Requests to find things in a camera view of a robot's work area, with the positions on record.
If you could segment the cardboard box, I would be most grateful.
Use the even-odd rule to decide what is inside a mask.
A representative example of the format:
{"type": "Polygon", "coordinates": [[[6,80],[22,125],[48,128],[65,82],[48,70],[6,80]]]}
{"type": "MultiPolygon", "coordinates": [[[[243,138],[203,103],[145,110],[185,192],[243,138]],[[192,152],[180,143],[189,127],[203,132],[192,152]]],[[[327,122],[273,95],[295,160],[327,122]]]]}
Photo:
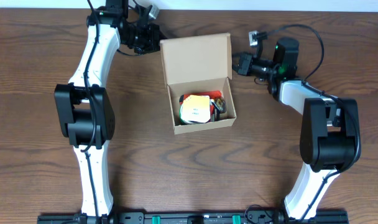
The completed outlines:
{"type": "Polygon", "coordinates": [[[160,53],[174,133],[232,126],[237,115],[229,83],[232,79],[231,34],[161,40],[160,53]],[[226,102],[226,112],[220,120],[203,124],[181,122],[180,97],[208,91],[220,91],[226,102]]]}

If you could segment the orange utility knife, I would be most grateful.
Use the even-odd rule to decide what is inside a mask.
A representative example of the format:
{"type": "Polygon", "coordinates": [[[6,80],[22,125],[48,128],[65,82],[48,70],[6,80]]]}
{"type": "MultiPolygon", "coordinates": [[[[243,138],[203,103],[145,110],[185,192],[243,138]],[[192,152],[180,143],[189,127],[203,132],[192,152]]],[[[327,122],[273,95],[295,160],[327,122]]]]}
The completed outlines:
{"type": "Polygon", "coordinates": [[[196,96],[209,96],[211,99],[217,99],[217,98],[222,98],[223,94],[221,91],[206,91],[206,92],[201,92],[201,93],[189,93],[189,94],[184,94],[179,98],[179,102],[182,103],[186,98],[188,98],[190,95],[196,95],[196,96]]]}

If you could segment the black yellow correction tape dispenser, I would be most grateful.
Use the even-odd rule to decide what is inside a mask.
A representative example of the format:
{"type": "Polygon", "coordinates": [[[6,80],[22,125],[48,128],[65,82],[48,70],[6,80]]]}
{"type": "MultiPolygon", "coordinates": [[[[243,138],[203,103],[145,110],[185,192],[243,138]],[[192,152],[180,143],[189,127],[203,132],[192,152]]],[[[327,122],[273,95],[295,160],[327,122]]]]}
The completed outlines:
{"type": "Polygon", "coordinates": [[[211,99],[210,102],[217,109],[219,113],[226,112],[226,103],[222,98],[211,99]]]}

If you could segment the yellow sticky note pad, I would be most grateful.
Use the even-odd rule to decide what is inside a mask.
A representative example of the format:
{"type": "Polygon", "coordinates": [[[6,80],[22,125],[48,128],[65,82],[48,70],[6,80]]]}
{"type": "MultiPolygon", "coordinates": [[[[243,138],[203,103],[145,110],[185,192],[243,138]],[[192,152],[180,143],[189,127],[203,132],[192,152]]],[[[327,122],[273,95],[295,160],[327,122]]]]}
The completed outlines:
{"type": "Polygon", "coordinates": [[[180,118],[191,123],[206,123],[211,118],[209,96],[189,95],[183,100],[180,118]]]}

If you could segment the green tape roll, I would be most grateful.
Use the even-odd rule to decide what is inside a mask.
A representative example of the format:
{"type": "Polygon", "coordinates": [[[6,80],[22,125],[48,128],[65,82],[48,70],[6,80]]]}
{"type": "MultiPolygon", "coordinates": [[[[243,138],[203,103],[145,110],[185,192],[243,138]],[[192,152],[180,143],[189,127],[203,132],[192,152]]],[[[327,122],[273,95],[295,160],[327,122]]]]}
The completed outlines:
{"type": "Polygon", "coordinates": [[[185,120],[182,118],[182,114],[181,114],[181,113],[179,113],[179,118],[180,118],[180,122],[181,122],[183,125],[188,124],[188,121],[185,121],[185,120]]]}

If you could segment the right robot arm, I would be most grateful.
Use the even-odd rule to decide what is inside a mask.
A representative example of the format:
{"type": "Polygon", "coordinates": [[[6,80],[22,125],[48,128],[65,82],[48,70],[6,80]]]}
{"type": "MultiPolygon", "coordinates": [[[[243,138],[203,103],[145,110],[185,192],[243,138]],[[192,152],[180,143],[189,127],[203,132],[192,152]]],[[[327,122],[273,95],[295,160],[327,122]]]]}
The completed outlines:
{"type": "Polygon", "coordinates": [[[255,54],[237,55],[233,70],[242,76],[253,75],[267,83],[268,92],[279,103],[302,116],[300,155],[303,165],[293,189],[280,210],[265,210],[258,223],[339,223],[342,215],[323,214],[317,207],[332,181],[351,168],[361,155],[361,135],[357,102],[338,98],[313,88],[296,76],[299,42],[280,38],[274,57],[261,57],[266,33],[249,34],[255,54]]]}

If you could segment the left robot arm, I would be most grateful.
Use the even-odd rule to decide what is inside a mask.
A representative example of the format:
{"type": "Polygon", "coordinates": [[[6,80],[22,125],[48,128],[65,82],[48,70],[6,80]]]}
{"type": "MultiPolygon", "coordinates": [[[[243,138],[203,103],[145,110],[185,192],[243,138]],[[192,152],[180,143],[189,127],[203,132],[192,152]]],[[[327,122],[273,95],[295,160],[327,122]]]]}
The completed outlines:
{"type": "Polygon", "coordinates": [[[125,45],[133,56],[158,52],[165,35],[154,20],[156,5],[106,1],[91,7],[86,19],[87,41],[79,65],[54,98],[64,137],[78,159],[83,203],[75,223],[111,223],[114,199],[109,186],[108,147],[116,119],[106,83],[115,54],[125,45]]]}

